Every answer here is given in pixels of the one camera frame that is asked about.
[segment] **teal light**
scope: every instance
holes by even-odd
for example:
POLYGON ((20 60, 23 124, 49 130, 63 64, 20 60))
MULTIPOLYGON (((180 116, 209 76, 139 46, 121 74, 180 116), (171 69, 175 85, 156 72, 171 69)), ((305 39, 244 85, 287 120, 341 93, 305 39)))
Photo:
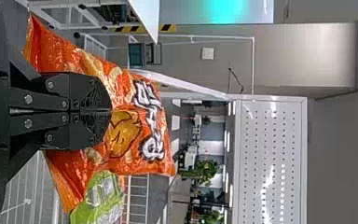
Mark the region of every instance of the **teal light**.
POLYGON ((248 0, 211 0, 211 21, 217 24, 236 23, 248 14, 248 0))

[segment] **bolt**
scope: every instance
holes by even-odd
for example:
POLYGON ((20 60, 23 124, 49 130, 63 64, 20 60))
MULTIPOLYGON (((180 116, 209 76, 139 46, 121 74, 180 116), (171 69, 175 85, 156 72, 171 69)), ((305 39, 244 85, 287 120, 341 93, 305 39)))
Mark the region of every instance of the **bolt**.
POLYGON ((0 78, 2 80, 8 80, 8 73, 5 71, 0 71, 0 78))
POLYGON ((74 107, 78 108, 79 107, 79 102, 78 101, 74 101, 74 107))
POLYGON ((47 136, 46 136, 46 141, 47 142, 52 142, 53 141, 53 135, 51 133, 49 133, 47 136))
POLYGON ((30 119, 27 119, 26 121, 24 121, 24 127, 29 129, 32 127, 32 121, 30 119))
POLYGON ((26 95, 24 96, 24 100, 27 105, 30 105, 34 101, 34 98, 32 98, 32 95, 26 95))
POLYGON ((62 122, 66 122, 68 121, 68 117, 66 117, 66 115, 62 115, 62 122))
POLYGON ((51 90, 54 89, 54 82, 52 81, 48 82, 48 88, 51 90))
POLYGON ((79 122, 79 116, 78 115, 75 115, 74 116, 74 123, 78 123, 79 122))
POLYGON ((66 108, 68 106, 68 103, 66 103, 66 101, 62 101, 62 107, 66 108))

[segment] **orange snack bag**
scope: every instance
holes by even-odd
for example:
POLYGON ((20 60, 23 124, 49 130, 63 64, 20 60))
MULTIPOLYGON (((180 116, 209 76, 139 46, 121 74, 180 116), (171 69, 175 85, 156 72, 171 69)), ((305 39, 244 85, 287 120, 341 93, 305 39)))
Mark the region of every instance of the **orange snack bag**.
POLYGON ((103 142, 79 151, 47 150, 52 178, 63 209, 83 200, 96 171, 117 175, 174 175, 165 111, 153 83, 121 70, 73 45, 30 17, 25 58, 38 72, 75 72, 98 77, 114 109, 103 142))

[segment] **green plant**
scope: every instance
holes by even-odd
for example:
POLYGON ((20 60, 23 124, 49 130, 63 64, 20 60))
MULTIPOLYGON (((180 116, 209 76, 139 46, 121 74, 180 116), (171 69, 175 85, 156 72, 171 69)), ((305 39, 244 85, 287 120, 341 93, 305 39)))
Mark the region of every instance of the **green plant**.
POLYGON ((223 215, 217 211, 212 211, 210 214, 201 215, 201 220, 204 220, 205 224, 220 224, 223 221, 223 215))
POLYGON ((208 116, 205 116, 202 118, 202 124, 203 125, 208 125, 211 123, 211 118, 209 118, 208 116))
POLYGON ((217 174, 219 165, 213 160, 197 161, 194 169, 182 171, 183 177, 192 178, 196 180, 196 185, 205 184, 211 185, 211 179, 217 174))

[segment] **yellow black warning stripe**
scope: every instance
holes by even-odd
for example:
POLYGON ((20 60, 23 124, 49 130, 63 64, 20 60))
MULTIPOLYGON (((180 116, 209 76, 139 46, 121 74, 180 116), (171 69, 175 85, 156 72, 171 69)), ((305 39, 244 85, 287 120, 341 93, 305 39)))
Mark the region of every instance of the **yellow black warning stripe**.
MULTIPOLYGON (((112 28, 113 32, 118 33, 144 33, 145 28, 143 26, 122 26, 118 28, 112 28)), ((176 32, 175 24, 163 24, 159 26, 159 31, 161 33, 172 33, 176 32)))

